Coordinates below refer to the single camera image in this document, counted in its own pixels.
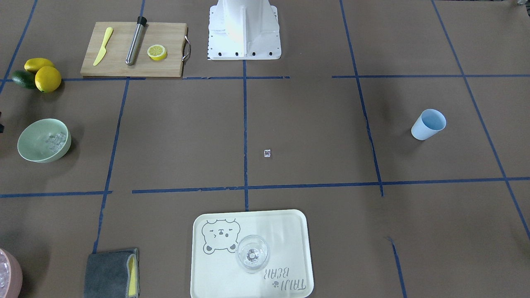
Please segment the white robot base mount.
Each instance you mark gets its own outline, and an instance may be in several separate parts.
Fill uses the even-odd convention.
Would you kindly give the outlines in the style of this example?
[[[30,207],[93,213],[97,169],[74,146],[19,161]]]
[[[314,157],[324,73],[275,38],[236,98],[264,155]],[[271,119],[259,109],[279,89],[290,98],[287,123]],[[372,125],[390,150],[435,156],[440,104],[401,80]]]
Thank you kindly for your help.
[[[268,0],[219,0],[209,17],[209,60],[281,58],[278,10]]]

